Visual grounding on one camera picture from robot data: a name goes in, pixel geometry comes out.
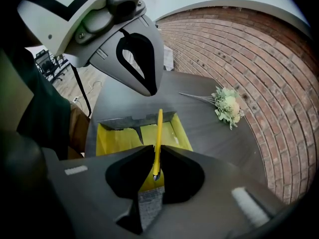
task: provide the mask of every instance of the white flower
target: white flower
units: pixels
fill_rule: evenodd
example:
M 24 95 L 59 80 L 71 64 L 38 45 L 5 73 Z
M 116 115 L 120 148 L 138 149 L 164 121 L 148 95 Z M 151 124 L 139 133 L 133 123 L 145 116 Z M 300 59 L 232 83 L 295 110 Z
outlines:
M 240 107 L 239 104 L 236 102 L 236 98 L 234 97 L 226 97 L 225 102 L 227 105 L 232 109 L 232 115 L 235 117 L 238 115 Z
M 237 115 L 235 116 L 235 118 L 234 118 L 234 123 L 239 122 L 239 120 L 240 120 L 240 116 L 239 116 L 239 114 L 237 114 Z

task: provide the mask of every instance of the yellow pencil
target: yellow pencil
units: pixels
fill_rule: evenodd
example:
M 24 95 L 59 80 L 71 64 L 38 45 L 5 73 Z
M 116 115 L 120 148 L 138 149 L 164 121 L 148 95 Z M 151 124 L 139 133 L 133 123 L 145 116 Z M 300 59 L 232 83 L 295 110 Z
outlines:
M 155 159 L 154 159 L 154 169 L 153 169 L 153 178 L 158 180 L 160 178 L 160 144 L 161 144 L 161 129 L 163 125 L 163 110 L 159 110 L 158 118 L 158 134 L 156 137 L 155 143 Z

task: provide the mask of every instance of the screw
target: screw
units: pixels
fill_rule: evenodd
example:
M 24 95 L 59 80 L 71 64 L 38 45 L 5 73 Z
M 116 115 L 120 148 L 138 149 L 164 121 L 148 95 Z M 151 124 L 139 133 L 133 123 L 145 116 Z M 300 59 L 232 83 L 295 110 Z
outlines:
M 79 38 L 83 39 L 85 37 L 85 33 L 79 33 Z

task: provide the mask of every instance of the person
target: person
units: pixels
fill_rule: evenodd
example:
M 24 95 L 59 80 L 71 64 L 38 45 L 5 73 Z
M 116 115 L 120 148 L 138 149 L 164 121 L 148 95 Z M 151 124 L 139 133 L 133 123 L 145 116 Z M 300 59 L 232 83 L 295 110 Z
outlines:
M 0 129 L 32 138 L 60 160 L 83 157 L 90 119 L 40 73 L 25 47 L 41 43 L 15 10 L 10 18 L 14 30 L 7 29 L 1 50 Z

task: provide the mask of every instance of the yellow box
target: yellow box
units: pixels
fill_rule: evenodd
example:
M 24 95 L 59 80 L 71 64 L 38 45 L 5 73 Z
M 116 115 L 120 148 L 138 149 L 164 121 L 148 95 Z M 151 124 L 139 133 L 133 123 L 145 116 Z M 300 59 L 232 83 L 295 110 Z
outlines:
M 145 119 L 110 119 L 98 124 L 96 156 L 155 145 L 158 114 Z M 161 144 L 193 151 L 177 113 L 163 113 Z

